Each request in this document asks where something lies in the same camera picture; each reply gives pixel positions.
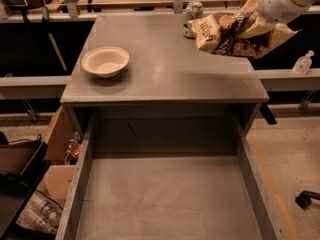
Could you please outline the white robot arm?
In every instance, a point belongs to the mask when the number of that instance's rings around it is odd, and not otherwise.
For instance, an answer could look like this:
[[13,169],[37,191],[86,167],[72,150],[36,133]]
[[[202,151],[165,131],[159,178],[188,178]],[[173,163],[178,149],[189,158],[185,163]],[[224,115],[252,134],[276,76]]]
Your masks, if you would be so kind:
[[258,0],[257,12],[273,22],[289,23],[318,0]]

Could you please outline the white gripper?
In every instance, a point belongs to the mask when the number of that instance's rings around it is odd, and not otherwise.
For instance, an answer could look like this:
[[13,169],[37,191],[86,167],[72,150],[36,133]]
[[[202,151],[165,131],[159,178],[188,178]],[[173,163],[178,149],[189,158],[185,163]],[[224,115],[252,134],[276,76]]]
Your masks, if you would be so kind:
[[305,12],[302,0],[258,0],[257,12],[272,22],[289,23]]

